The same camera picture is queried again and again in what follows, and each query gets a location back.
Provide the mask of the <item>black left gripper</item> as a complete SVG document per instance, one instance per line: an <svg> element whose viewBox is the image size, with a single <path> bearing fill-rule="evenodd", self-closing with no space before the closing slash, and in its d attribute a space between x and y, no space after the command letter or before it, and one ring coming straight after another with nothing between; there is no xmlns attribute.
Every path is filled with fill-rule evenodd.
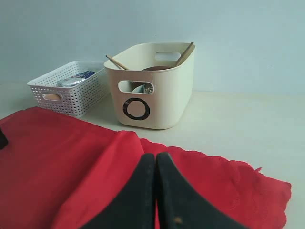
<svg viewBox="0 0 305 229"><path fill-rule="evenodd" d="M5 134L3 133L3 131L0 130L0 149L3 149L7 145L8 145L8 140L5 136Z"/></svg>

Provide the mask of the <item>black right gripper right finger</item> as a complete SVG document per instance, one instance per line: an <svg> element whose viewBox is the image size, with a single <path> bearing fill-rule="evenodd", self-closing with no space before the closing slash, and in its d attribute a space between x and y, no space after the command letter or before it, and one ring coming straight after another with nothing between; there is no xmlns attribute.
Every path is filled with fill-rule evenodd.
<svg viewBox="0 0 305 229"><path fill-rule="evenodd" d="M203 198L167 152L156 157L157 205L161 229L244 229Z"/></svg>

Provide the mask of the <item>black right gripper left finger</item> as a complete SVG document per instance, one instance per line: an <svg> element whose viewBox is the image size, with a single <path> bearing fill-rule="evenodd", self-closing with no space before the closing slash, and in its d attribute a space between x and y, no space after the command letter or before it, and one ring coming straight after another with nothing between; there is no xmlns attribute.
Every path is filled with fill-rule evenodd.
<svg viewBox="0 0 305 229"><path fill-rule="evenodd" d="M155 228L155 157L141 156L128 182L83 229Z"/></svg>

